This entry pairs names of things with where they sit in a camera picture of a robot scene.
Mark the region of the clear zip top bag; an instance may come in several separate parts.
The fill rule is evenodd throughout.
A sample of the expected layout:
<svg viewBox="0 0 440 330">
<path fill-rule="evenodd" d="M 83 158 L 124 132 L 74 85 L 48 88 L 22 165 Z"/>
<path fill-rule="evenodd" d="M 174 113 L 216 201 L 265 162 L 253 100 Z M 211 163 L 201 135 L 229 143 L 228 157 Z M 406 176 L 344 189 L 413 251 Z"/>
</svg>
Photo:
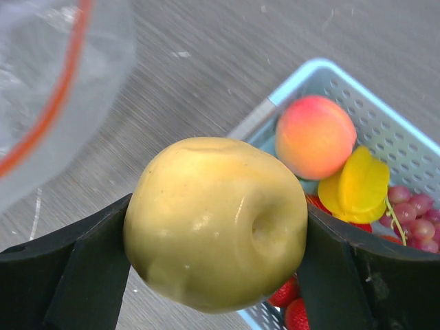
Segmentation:
<svg viewBox="0 0 440 330">
<path fill-rule="evenodd" d="M 128 1 L 1 2 L 1 208 L 59 174 L 135 59 Z"/>
</svg>

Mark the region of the yellow apple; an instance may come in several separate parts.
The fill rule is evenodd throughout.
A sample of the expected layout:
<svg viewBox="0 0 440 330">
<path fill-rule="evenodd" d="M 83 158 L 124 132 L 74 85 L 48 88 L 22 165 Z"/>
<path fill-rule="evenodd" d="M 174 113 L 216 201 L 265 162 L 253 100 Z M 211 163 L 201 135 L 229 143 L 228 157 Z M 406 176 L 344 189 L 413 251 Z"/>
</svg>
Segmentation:
<svg viewBox="0 0 440 330">
<path fill-rule="evenodd" d="M 274 156 L 240 140 L 192 137 L 144 169 L 123 237 L 152 290 L 204 313 L 226 313 L 268 298 L 298 269 L 307 202 Z"/>
</svg>

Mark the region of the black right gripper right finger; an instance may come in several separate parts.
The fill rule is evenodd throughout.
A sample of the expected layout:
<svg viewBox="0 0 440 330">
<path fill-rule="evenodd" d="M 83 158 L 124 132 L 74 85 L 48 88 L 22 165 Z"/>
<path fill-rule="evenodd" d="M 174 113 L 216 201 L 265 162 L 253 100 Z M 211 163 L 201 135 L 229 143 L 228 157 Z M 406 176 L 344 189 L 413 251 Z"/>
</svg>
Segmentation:
<svg viewBox="0 0 440 330">
<path fill-rule="evenodd" d="M 439 329 L 439 255 L 309 206 L 297 271 L 311 329 Z"/>
</svg>

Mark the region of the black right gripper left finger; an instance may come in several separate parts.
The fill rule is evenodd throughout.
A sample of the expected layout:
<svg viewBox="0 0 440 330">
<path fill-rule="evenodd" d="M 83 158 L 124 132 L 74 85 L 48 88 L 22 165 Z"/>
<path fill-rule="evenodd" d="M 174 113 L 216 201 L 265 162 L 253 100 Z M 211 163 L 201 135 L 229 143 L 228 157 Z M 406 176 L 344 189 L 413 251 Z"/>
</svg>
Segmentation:
<svg viewBox="0 0 440 330">
<path fill-rule="evenodd" d="M 131 266 L 130 198 L 1 252 L 2 329 L 115 329 Z"/>
</svg>

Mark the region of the orange pink peach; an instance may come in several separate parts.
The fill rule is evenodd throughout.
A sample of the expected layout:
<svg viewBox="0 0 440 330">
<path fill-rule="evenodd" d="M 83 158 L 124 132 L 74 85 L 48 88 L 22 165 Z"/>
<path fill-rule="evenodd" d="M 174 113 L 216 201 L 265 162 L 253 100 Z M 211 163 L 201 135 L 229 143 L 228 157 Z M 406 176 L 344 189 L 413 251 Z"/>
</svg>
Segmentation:
<svg viewBox="0 0 440 330">
<path fill-rule="evenodd" d="M 328 98 L 309 95 L 292 102 L 279 118 L 275 149 L 296 176 L 317 181 L 344 165 L 356 140 L 345 110 Z"/>
</svg>

